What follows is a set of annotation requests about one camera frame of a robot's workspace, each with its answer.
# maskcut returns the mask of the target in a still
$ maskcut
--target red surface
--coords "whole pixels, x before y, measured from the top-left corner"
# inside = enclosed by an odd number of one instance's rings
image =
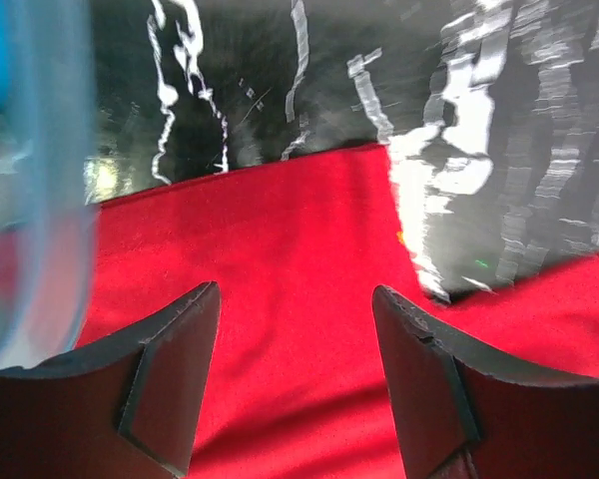
[[[190,478],[403,478],[370,309],[424,302],[381,148],[104,205],[81,342],[205,280],[224,296]],[[599,375],[599,257],[438,315],[525,358]]]

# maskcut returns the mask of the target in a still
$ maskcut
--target black surface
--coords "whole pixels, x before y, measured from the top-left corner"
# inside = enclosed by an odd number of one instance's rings
[[[220,301],[205,283],[87,346],[0,370],[0,479],[184,477]]]
[[[493,353],[385,287],[373,312],[409,479],[599,478],[599,379]]]
[[[599,247],[599,0],[91,5],[91,201],[380,141],[420,280],[442,300]],[[200,52],[188,57],[201,72],[193,93],[176,53],[185,34],[204,40],[189,50]],[[157,49],[177,93],[169,111]],[[455,88],[450,64],[472,69],[470,82]],[[475,116],[489,99],[491,122]]]

